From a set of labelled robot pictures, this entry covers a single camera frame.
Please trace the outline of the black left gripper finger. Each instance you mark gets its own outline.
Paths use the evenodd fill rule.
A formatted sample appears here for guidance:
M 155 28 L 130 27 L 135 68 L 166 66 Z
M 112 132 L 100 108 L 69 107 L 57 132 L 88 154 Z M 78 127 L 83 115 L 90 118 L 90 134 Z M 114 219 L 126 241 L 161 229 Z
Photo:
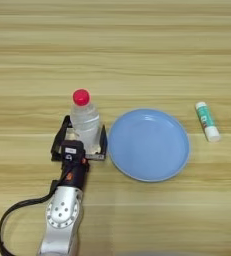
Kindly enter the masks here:
M 64 141 L 67 133 L 67 129 L 72 127 L 72 123 L 70 121 L 70 116 L 66 115 L 64 117 L 64 120 L 62 122 L 62 125 L 57 132 L 53 145 L 51 147 L 51 160 L 52 161 L 60 161 L 61 160 L 61 153 L 60 153 L 60 148 L 62 145 L 62 142 Z
M 106 154 L 107 154 L 107 146 L 108 146 L 105 126 L 102 126 L 102 129 L 101 129 L 99 146 L 100 146 L 100 159 L 105 160 Z

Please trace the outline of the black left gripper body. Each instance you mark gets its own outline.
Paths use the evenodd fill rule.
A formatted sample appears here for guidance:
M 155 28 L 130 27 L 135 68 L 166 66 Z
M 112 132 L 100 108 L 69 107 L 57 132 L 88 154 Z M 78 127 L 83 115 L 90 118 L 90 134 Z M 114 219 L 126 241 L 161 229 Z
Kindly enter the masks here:
M 59 180 L 52 181 L 50 190 L 54 191 L 59 186 L 83 190 L 90 169 L 89 161 L 104 161 L 105 159 L 105 154 L 88 155 L 84 151 L 76 154 L 53 153 L 51 160 L 62 163 L 62 173 Z

